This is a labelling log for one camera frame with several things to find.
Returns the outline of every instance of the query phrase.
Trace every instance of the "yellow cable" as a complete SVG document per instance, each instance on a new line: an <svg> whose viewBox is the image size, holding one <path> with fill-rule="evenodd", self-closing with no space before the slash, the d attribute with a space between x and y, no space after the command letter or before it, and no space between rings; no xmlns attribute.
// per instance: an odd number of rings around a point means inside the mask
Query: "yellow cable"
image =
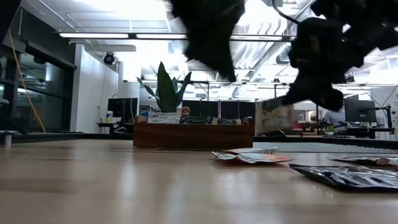
<svg viewBox="0 0 398 224"><path fill-rule="evenodd" d="M27 92L26 85L25 85L25 80L24 80L24 76L22 75L21 68L20 68L19 62L18 62L18 57L17 57L17 54L16 54L16 52L15 52L14 41L12 40L11 32L8 32L8 34L10 35L10 41L11 41L12 52L14 53L15 62L17 63L18 73L19 73L19 76L21 77L22 85L24 86L27 99L29 100L30 107L32 108L33 113L35 114L37 120L39 120L40 126L41 126L42 129L43 129L43 132L46 133L45 128L44 128L44 125L43 125L43 123L42 123L42 120L39 118L39 116L38 116L38 114L37 114L37 112L36 112L36 109L35 109L35 107L33 106L32 101L30 100L29 93Z"/></svg>

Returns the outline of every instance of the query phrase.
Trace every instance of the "small plant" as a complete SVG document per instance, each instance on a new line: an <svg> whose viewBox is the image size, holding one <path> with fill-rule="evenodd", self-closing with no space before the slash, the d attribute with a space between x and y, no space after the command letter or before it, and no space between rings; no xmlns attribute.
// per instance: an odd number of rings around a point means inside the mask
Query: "small plant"
<svg viewBox="0 0 398 224"><path fill-rule="evenodd" d="M144 86L147 92L155 97L156 103L163 113L176 113L177 107L182 102L182 96L184 95L187 85L191 81L191 72L185 76L180 91L178 90L178 80L176 78L171 79L170 75L166 72L164 64L161 62L157 71L157 89L156 92L144 82L137 78L138 82Z"/></svg>
<svg viewBox="0 0 398 224"><path fill-rule="evenodd" d="M329 125L325 128L325 132L333 132L334 133L335 131L336 131L335 127L333 127L331 125Z"/></svg>

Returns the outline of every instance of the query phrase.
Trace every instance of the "glass wall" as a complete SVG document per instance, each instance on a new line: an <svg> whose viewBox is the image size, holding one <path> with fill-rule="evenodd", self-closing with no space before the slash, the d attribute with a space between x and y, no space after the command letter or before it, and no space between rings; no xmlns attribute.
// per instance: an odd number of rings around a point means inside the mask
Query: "glass wall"
<svg viewBox="0 0 398 224"><path fill-rule="evenodd" d="M63 100L34 91L28 90L27 92L44 127L46 129L63 129ZM16 116L27 118L32 130L40 130L39 120L36 118L27 98L26 91L23 88L18 88Z"/></svg>
<svg viewBox="0 0 398 224"><path fill-rule="evenodd" d="M68 93L72 86L68 86L71 84L68 80L72 76L46 59L28 53L21 55L21 72L27 91L24 89L22 78L19 77L15 116L27 119L32 131L42 131L34 107L46 131L69 130Z"/></svg>
<svg viewBox="0 0 398 224"><path fill-rule="evenodd" d="M41 132L35 109L46 132L69 131L73 71L50 63L50 58L38 57L34 51L27 52L17 55L22 78L12 54L0 55L0 97L9 101L1 106L1 113L23 118L28 131Z"/></svg>
<svg viewBox="0 0 398 224"><path fill-rule="evenodd" d="M31 54L21 55L21 71L25 84L53 94L65 94L65 70Z"/></svg>

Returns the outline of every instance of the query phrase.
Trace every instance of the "table surface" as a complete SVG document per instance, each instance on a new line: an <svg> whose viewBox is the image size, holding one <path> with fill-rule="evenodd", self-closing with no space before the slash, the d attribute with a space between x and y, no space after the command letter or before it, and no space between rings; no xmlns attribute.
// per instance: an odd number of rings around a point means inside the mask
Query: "table surface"
<svg viewBox="0 0 398 224"><path fill-rule="evenodd" d="M285 155L296 164L348 165L327 159L347 154ZM397 194L341 193L286 163L222 166L209 152L81 139L15 144L0 154L0 223L7 224L391 224L397 210Z"/></svg>

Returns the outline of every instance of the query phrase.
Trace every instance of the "security camera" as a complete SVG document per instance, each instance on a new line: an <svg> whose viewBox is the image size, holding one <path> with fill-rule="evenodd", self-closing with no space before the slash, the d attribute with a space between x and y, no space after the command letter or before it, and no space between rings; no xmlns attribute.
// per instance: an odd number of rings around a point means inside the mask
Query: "security camera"
<svg viewBox="0 0 398 224"><path fill-rule="evenodd" d="M118 62L118 59L114 56L114 52L106 53L104 57L104 63L107 65L114 65Z"/></svg>

